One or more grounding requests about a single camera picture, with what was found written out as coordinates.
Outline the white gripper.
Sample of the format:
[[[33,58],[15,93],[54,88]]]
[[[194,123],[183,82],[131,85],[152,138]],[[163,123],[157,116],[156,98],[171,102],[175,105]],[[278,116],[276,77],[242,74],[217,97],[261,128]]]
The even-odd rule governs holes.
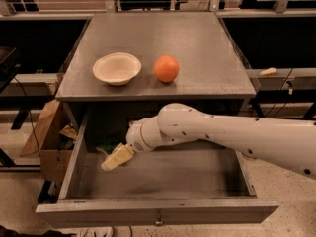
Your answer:
[[[131,160],[134,152],[150,152],[161,146],[179,144],[180,140],[164,134],[158,126],[158,118],[153,117],[133,121],[126,134],[126,142],[127,145],[120,143],[106,155],[105,161],[101,164],[104,171],[111,171]]]

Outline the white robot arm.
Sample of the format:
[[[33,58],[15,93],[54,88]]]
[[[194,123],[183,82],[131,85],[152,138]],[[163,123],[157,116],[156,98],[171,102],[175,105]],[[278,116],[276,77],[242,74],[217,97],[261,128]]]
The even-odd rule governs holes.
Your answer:
[[[209,115],[184,104],[164,106],[153,118],[135,121],[106,155],[102,169],[112,169],[162,146],[206,140],[251,158],[316,179],[316,124],[311,120]]]

